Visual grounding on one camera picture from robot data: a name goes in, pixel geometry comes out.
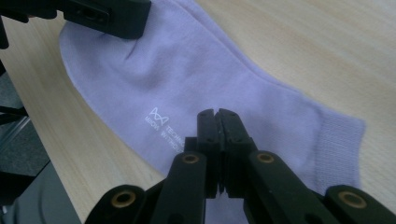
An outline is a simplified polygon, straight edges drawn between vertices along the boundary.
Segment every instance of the fabric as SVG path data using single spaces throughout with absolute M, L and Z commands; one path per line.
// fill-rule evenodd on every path
M 208 108 L 237 113 L 261 150 L 305 184 L 359 186 L 364 124 L 262 71 L 191 0 L 153 0 L 143 37 L 123 40 L 67 23 L 67 74 L 93 111 L 164 175 Z M 206 223 L 246 223 L 241 200 L 207 200 Z

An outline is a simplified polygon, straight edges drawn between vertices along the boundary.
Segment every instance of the light wood tabletop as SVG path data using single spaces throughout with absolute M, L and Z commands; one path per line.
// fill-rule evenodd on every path
M 396 3 L 393 0 L 197 0 L 259 67 L 366 122 L 362 189 L 396 213 Z M 56 20 L 3 18 L 0 57 L 81 221 L 120 184 L 162 179 L 91 111 L 71 84 Z

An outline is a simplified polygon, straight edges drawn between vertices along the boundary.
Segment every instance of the white logo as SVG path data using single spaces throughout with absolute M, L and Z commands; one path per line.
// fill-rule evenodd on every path
M 168 120 L 168 117 L 161 117 L 161 115 L 158 114 L 158 108 L 155 107 L 151 112 L 150 115 L 154 115 L 155 120 L 160 120 L 161 121 L 161 126 L 163 126 Z

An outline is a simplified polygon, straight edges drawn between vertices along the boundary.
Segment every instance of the floor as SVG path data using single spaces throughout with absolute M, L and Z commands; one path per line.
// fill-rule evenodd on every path
M 7 73 L 0 76 L 0 105 L 23 106 Z M 28 118 L 0 126 L 0 171 L 34 176 L 49 160 Z

